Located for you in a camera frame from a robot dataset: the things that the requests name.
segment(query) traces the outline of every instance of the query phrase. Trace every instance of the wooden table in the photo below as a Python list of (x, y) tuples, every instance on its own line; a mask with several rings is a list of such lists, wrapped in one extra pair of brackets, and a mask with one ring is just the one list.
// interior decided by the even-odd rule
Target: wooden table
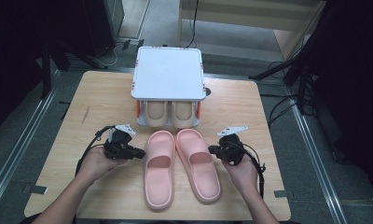
[[(106, 125), (130, 124), (137, 132), (130, 145), (144, 148), (155, 130), (138, 126), (136, 103), (131, 98), (131, 74), (87, 72), (83, 77), (56, 137), (48, 159), (36, 183), (48, 187), (45, 195), (32, 194), (25, 215), (42, 212), (73, 179), (76, 163), (94, 134)], [(196, 128), (207, 145), (216, 145), (216, 133), (227, 126), (249, 127), (238, 133), (253, 147), (264, 173), (265, 202), (279, 220), (291, 217), (285, 197), (276, 198), (274, 190), (284, 190), (283, 181), (270, 139), (257, 86), (252, 81), (205, 78), (212, 94), (201, 103), (200, 125)], [(247, 206), (232, 185), (220, 160), (214, 160), (222, 188), (221, 198), (202, 204), (194, 196), (187, 173), (178, 156), (174, 166), (174, 199), (172, 205), (153, 212), (145, 204), (143, 162), (131, 160), (96, 181), (85, 195), (77, 217), (98, 219), (167, 219), (167, 220), (251, 220)]]
[[(180, 0), (179, 47), (182, 19), (194, 20), (196, 1)], [(303, 37), (313, 32), (324, 6), (325, 1), (319, 0), (200, 0), (196, 20), (272, 29), (287, 60)]]

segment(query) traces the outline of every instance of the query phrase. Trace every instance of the slide sandal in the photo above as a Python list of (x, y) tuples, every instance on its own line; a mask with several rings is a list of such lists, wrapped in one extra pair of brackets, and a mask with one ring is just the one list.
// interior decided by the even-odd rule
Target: slide sandal
[(193, 102), (172, 102), (172, 125), (175, 128), (191, 128), (195, 122), (195, 106)]
[(144, 120), (149, 127), (161, 127), (167, 123), (167, 101), (144, 101)]
[(173, 201), (175, 144), (167, 131), (153, 133), (145, 145), (145, 202), (151, 209), (163, 209)]
[(216, 201), (221, 188), (213, 157), (201, 134), (184, 129), (177, 134), (175, 144), (195, 196), (204, 203)]

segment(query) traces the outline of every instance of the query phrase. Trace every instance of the black strap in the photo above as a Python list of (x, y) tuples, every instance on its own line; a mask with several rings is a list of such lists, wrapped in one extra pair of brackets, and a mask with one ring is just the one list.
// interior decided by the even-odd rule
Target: black strap
[(259, 194), (261, 195), (262, 199), (263, 199), (263, 194), (264, 194), (264, 185), (265, 185), (265, 178), (263, 177), (263, 172), (265, 172), (266, 170), (266, 167), (265, 167), (265, 163), (263, 164), (263, 166), (261, 167), (258, 163), (258, 161), (256, 160), (256, 158), (254, 158), (249, 151), (247, 151), (245, 149), (245, 153), (248, 155), (248, 157), (251, 158), (251, 161), (253, 162), (253, 165), (254, 167), (256, 168), (257, 172), (258, 172), (258, 177), (259, 177)]

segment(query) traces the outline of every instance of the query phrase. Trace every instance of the forearm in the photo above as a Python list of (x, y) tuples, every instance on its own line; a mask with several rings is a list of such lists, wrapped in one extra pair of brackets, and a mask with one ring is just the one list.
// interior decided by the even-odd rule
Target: forearm
[(256, 190), (241, 191), (255, 223), (279, 223)]
[(74, 178), (59, 197), (33, 223), (72, 223), (90, 183)]

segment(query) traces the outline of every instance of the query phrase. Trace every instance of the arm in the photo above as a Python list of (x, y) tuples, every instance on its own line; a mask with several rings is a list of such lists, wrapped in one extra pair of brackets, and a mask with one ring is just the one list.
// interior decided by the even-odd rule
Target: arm
[(251, 159), (244, 155), (237, 166), (222, 161), (230, 174), (232, 183), (247, 203), (255, 223), (279, 223), (268, 206), (259, 195), (257, 185), (257, 171)]
[(88, 188), (124, 160), (109, 160), (102, 147), (90, 150), (76, 177), (59, 197), (33, 223), (72, 223), (76, 210)]

